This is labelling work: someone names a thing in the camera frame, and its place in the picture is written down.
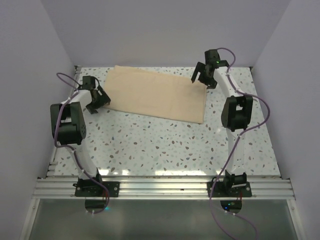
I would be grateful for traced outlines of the beige cloth wrap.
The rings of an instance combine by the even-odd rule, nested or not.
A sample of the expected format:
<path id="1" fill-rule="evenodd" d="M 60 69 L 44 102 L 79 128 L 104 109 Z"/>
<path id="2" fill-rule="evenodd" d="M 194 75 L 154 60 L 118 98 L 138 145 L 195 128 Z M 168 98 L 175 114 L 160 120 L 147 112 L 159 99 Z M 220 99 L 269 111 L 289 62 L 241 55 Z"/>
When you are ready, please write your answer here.
<path id="1" fill-rule="evenodd" d="M 202 124 L 206 86 L 189 78 L 116 65 L 103 86 L 116 111 Z"/>

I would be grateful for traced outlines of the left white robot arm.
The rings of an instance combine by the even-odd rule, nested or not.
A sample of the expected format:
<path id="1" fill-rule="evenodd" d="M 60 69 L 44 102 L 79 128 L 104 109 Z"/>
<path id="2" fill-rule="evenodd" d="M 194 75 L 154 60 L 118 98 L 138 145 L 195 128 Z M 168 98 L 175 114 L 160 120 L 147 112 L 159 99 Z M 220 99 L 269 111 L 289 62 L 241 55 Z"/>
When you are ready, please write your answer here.
<path id="1" fill-rule="evenodd" d="M 78 180 L 74 185 L 77 197 L 108 197 L 109 191 L 87 149 L 83 111 L 97 114 L 99 108 L 111 103 L 111 99 L 95 76 L 84 76 L 82 83 L 73 89 L 73 94 L 67 100 L 50 106 L 54 145 L 67 149 L 74 161 L 78 171 Z"/>

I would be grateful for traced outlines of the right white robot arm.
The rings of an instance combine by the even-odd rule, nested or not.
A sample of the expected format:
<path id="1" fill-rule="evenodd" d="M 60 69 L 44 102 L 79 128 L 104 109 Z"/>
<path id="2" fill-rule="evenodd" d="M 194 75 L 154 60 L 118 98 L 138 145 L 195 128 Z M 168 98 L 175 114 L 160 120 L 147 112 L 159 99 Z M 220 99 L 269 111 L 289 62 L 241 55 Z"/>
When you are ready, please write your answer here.
<path id="1" fill-rule="evenodd" d="M 244 131 L 251 122 L 253 97 L 242 93 L 231 75 L 227 60 L 222 60 L 217 49 L 204 53 L 205 62 L 198 62 L 191 81 L 199 81 L 210 89 L 220 86 L 225 103 L 221 123 L 227 132 L 228 158 L 222 170 L 207 183 L 209 197 L 252 196 L 244 161 Z"/>

